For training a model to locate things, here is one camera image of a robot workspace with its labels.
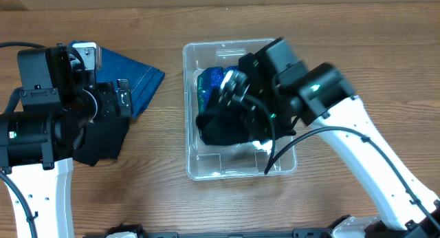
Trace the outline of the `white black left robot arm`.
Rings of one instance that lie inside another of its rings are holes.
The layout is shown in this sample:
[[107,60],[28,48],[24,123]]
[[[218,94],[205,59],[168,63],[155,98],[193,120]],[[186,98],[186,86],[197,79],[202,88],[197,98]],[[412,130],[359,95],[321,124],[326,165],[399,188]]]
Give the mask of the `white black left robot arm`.
[[74,160],[120,152],[132,114],[126,79],[100,83],[92,42],[20,43],[21,86],[1,114],[1,179],[20,237],[73,237]]

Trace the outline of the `sparkly blue green garment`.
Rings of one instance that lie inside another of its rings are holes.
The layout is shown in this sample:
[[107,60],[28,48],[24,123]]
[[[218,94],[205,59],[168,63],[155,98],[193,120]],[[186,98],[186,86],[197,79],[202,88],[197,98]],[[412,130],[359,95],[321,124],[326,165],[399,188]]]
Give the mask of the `sparkly blue green garment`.
[[211,92],[214,88],[219,88],[226,73],[230,70],[236,70],[237,65],[229,67],[209,67],[197,77],[197,101],[199,113],[206,110]]

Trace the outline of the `black garment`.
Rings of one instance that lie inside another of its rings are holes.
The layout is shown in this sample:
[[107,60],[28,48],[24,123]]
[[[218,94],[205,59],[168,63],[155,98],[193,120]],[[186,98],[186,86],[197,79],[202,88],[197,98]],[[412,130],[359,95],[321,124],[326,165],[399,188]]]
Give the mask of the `black garment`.
[[196,117],[196,125],[203,142],[214,146],[266,142],[296,135],[293,125],[285,125],[277,118],[269,105],[258,98],[246,95],[242,101],[224,101],[216,87],[206,108]]
[[85,141],[73,155],[73,160],[95,166],[99,160],[116,160],[130,125],[129,118],[110,118],[89,123]]

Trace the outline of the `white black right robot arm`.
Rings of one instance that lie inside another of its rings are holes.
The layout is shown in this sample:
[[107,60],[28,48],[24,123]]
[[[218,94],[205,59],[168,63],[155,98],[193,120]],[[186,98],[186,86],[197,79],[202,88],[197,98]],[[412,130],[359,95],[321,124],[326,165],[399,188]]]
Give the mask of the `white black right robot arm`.
[[438,237],[439,197],[399,159],[369,117],[361,98],[330,63],[309,69],[285,39],[243,56],[217,91],[216,143],[276,140],[294,135],[297,122],[319,136],[354,174],[376,209],[375,217],[347,216],[320,237]]

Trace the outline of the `blue denim jeans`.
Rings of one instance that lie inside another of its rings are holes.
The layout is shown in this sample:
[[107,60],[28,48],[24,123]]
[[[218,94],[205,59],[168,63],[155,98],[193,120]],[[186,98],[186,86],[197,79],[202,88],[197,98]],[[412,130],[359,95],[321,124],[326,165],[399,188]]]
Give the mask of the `blue denim jeans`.
[[146,110],[165,73],[160,69],[133,60],[101,47],[102,67],[86,70],[80,54],[72,47],[71,66],[78,77],[78,87],[91,96],[93,121],[105,118],[137,118]]

